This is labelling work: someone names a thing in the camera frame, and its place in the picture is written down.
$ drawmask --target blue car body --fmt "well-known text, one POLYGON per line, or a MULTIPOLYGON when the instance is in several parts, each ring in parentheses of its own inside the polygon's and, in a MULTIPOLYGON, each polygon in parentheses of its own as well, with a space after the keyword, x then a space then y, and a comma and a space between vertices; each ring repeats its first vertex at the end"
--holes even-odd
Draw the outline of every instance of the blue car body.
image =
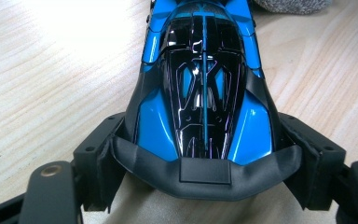
POLYGON ((177 197, 239 200, 298 168, 300 150, 282 144, 245 0, 152 1, 116 135, 115 159, 177 197))

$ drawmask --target table surface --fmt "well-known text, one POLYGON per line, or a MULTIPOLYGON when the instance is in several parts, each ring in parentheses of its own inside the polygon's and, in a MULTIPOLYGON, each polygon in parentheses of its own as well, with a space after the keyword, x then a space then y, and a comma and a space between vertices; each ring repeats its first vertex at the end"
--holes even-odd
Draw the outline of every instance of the table surface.
MULTIPOLYGON (((149 0, 0 1, 0 202, 31 172, 70 161, 135 86, 149 0)), ((310 16, 255 12, 266 80, 279 111, 302 119, 358 161, 358 1, 310 16)), ((334 223, 302 211, 284 184, 235 203, 181 200, 126 175, 110 215, 88 223, 334 223)))

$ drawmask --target wooden table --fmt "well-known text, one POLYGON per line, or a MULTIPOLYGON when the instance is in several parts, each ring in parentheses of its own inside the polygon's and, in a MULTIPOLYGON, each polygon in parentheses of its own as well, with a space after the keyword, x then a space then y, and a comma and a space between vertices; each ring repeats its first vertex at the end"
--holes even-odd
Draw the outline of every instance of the wooden table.
MULTIPOLYGON (((126 109, 138 77, 149 0, 0 1, 0 202, 31 172, 72 151, 126 109)), ((311 16, 255 13, 269 90, 278 109, 358 161, 358 1, 311 16)), ((236 203, 180 200, 126 175, 110 215, 88 223, 334 223, 302 211, 285 185, 236 203)))

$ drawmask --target gray object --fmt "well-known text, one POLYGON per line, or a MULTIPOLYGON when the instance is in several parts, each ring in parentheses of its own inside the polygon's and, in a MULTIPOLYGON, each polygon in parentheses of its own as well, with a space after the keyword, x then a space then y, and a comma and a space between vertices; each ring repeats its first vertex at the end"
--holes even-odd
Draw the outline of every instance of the gray object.
POLYGON ((306 15, 331 5, 331 0, 255 0, 270 12, 306 15))

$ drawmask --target black bumper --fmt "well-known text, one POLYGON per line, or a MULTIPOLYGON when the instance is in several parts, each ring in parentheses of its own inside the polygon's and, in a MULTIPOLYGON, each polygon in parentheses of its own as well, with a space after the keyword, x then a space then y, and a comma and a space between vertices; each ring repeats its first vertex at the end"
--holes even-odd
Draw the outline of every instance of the black bumper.
POLYGON ((241 200, 283 182, 301 164, 299 146, 240 166, 227 160, 165 161, 118 136, 112 140, 111 153, 124 168, 150 186, 178 198, 241 200))

